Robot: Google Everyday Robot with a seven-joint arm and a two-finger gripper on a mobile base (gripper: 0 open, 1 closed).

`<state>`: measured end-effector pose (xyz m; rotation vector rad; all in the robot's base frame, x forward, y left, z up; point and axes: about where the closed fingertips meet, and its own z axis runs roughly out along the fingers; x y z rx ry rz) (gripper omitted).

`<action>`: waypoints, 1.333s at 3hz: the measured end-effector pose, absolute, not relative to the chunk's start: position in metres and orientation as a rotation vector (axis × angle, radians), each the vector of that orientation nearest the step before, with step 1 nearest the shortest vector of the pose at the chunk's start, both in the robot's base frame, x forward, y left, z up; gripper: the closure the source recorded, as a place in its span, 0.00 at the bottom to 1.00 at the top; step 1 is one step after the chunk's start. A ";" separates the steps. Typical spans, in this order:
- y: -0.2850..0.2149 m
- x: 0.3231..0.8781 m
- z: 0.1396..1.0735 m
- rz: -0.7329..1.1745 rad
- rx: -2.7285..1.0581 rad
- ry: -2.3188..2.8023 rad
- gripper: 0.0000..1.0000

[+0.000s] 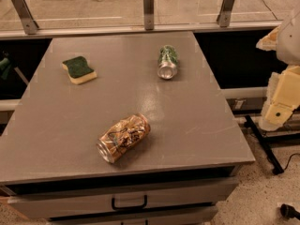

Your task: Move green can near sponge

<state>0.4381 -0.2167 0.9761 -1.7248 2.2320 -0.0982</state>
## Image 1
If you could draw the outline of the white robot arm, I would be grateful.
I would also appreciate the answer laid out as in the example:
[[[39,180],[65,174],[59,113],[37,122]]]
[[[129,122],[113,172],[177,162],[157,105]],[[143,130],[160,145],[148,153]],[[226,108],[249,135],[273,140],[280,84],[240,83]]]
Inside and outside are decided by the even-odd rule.
[[[259,126],[274,131],[300,106],[300,10],[295,8],[280,26],[261,38],[256,47],[275,51],[277,59],[288,65],[281,73],[271,74],[262,106]]]

